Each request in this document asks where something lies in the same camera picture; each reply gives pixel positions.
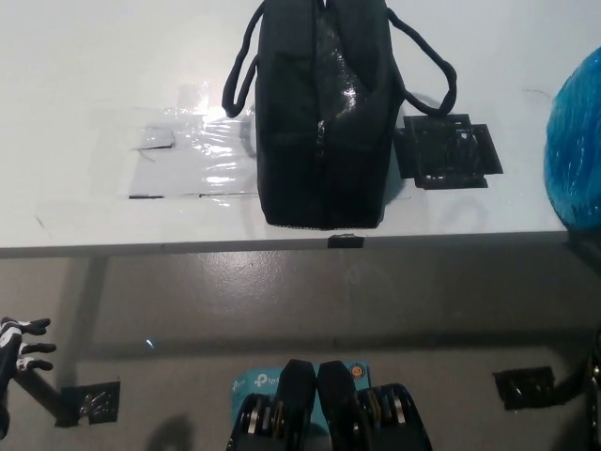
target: blue object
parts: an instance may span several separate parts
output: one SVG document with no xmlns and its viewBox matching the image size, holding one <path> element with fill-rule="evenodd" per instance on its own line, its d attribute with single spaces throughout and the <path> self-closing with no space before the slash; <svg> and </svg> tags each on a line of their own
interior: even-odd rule
<svg viewBox="0 0 601 451">
<path fill-rule="evenodd" d="M 369 369 L 366 362 L 345 362 L 345 365 L 355 381 L 357 390 L 362 390 L 371 386 L 369 383 Z M 319 365 L 314 365 L 314 368 L 317 374 Z M 236 423 L 240 406 L 247 395 L 251 393 L 275 395 L 275 392 L 278 389 L 278 382 L 280 381 L 282 369 L 283 368 L 251 369 L 236 378 L 232 384 L 232 424 Z M 317 392 L 316 402 L 311 415 L 310 434 L 329 434 L 328 423 L 321 411 L 321 404 L 319 403 L 319 395 Z"/>
<path fill-rule="evenodd" d="M 601 227 L 601 48 L 584 60 L 553 102 L 545 184 L 568 229 Z"/>
</svg>

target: gloved hand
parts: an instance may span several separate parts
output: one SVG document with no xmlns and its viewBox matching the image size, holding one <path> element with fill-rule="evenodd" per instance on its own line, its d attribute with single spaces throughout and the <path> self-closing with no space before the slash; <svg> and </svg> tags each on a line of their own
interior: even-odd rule
<svg viewBox="0 0 601 451">
<path fill-rule="evenodd" d="M 49 319 L 20 322 L 11 318 L 0 321 L 0 440 L 8 433 L 9 416 L 7 410 L 8 383 L 17 372 L 39 368 L 53 369 L 53 364 L 28 356 L 32 352 L 53 352 L 56 345 L 23 342 L 23 334 L 44 335 L 50 325 Z"/>
</svg>

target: black rope handle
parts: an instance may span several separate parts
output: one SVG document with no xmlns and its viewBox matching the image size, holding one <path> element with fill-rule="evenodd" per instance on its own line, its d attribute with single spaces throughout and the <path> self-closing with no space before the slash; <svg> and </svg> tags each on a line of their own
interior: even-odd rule
<svg viewBox="0 0 601 451">
<path fill-rule="evenodd" d="M 408 100 L 408 102 L 417 108 L 419 111 L 429 116 L 446 116 L 451 113 L 451 110 L 455 106 L 455 101 L 457 99 L 457 73 L 453 66 L 437 54 L 432 47 L 425 41 L 420 34 L 411 28 L 409 25 L 401 21 L 394 11 L 388 8 L 388 20 L 394 25 L 395 28 L 398 28 L 407 36 L 409 36 L 413 42 L 415 42 L 420 49 L 424 51 L 428 57 L 434 61 L 434 63 L 442 70 L 444 76 L 447 77 L 447 81 L 449 82 L 449 91 L 446 96 L 444 96 L 444 100 L 440 105 L 440 108 L 434 108 L 432 106 L 428 106 L 425 103 L 418 101 L 417 98 L 411 94 L 405 88 L 405 83 L 403 82 L 403 78 L 399 73 L 399 83 L 401 84 L 401 90 L 403 91 L 403 95 Z"/>
<path fill-rule="evenodd" d="M 225 81 L 225 86 L 223 87 L 222 107 L 224 108 L 228 117 L 236 117 L 242 112 L 244 103 L 246 102 L 246 97 L 248 96 L 248 91 L 251 89 L 251 83 L 253 82 L 254 73 L 256 72 L 259 62 L 258 55 L 253 58 L 251 67 L 248 69 L 248 72 L 246 72 L 246 76 L 244 77 L 244 81 L 240 87 L 238 100 L 236 103 L 234 103 L 236 87 L 238 86 L 238 79 L 240 77 L 240 71 L 242 70 L 242 64 L 244 64 L 244 59 L 246 58 L 246 55 L 251 47 L 251 38 L 253 37 L 254 28 L 259 22 L 259 19 L 261 19 L 264 9 L 265 5 L 261 3 L 259 8 L 254 12 L 253 18 L 249 22 L 246 32 L 244 33 L 242 47 L 240 48 L 238 56 L 236 56 L 234 67 Z"/>
</svg>

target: clear tape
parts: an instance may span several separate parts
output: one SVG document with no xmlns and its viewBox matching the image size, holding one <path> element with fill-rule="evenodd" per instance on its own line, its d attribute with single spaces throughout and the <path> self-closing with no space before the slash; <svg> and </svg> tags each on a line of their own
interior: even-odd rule
<svg viewBox="0 0 601 451">
<path fill-rule="evenodd" d="M 254 108 L 226 117 L 208 106 L 208 84 L 183 86 L 177 107 L 144 111 L 129 195 L 256 194 Z"/>
</svg>

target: blue plastic wrap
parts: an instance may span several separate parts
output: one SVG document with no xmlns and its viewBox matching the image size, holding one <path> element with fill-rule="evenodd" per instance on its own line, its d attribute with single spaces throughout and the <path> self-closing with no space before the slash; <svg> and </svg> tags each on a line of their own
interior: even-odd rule
<svg viewBox="0 0 601 451">
<path fill-rule="evenodd" d="M 601 227 L 601 48 L 584 60 L 553 102 L 545 183 L 569 229 Z"/>
</svg>

